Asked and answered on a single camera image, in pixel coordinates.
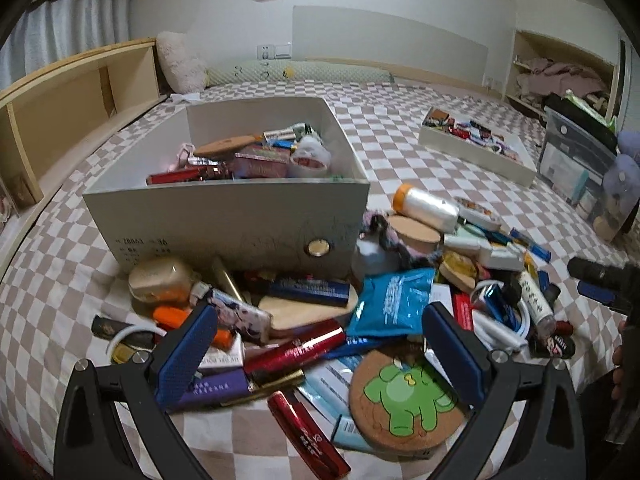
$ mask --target curtain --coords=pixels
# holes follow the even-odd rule
[[[0,49],[0,89],[59,59],[130,39],[131,0],[44,0]]]

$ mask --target orange cap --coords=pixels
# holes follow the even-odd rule
[[[406,194],[412,187],[414,186],[412,186],[411,184],[401,184],[396,191],[393,203],[391,205],[396,213],[401,213],[404,209],[404,199],[406,198]]]
[[[189,317],[187,310],[174,306],[157,306],[154,310],[154,321],[172,329],[180,328],[184,320]]]
[[[190,312],[174,306],[157,306],[154,310],[154,321],[159,325],[175,330],[189,317]],[[234,334],[230,330],[219,328],[213,338],[212,346],[221,350],[229,350],[234,343]]]

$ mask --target power outlet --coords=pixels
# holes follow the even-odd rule
[[[258,45],[257,55],[258,59],[274,59],[275,49],[272,44],[270,45]]]

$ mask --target green frog cartoon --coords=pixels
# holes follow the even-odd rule
[[[438,413],[453,410],[457,399],[445,391],[433,378],[437,372],[426,361],[413,366],[398,359],[380,370],[367,383],[364,394],[373,403],[382,403],[389,414],[389,432],[394,436],[414,434],[414,418],[420,416],[424,431],[433,431]]]

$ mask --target orange tube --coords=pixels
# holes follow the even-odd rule
[[[154,321],[169,330],[180,328],[191,312],[174,306],[157,306],[154,310]],[[224,328],[219,328],[211,343],[212,346],[228,351],[234,343],[235,335]]]

